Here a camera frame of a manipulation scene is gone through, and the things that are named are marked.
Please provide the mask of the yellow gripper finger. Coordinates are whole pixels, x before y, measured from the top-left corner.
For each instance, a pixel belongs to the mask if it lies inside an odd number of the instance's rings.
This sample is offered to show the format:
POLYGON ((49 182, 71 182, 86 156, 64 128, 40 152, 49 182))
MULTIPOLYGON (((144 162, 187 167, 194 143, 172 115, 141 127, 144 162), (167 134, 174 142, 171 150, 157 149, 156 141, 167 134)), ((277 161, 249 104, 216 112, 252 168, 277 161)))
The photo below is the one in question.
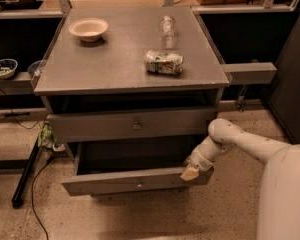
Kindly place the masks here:
POLYGON ((181 174, 181 178, 184 181, 191 181, 199 176, 199 169, 191 165, 188 165, 181 174))

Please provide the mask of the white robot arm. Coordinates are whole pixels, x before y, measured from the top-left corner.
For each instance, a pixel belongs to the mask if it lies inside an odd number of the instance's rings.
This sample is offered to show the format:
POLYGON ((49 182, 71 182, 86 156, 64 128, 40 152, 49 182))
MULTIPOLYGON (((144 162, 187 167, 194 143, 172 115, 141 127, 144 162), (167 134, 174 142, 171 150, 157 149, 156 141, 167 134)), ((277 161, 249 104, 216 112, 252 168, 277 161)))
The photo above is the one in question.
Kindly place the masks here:
POLYGON ((257 240, 300 240, 300 144, 252 134, 218 118, 186 159, 181 174, 196 179, 216 158, 237 147, 265 165, 260 188, 257 240))

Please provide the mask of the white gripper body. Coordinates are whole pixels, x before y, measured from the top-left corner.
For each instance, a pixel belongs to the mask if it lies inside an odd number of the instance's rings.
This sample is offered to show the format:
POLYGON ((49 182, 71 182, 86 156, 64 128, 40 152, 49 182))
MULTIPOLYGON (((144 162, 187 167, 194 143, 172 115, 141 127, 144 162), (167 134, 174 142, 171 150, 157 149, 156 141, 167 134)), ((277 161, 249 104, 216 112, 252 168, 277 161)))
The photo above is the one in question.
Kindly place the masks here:
POLYGON ((188 168, 195 172, 208 171, 213 167, 217 157, 225 155, 231 149, 231 144, 218 143, 208 136, 191 152, 188 157, 188 168))

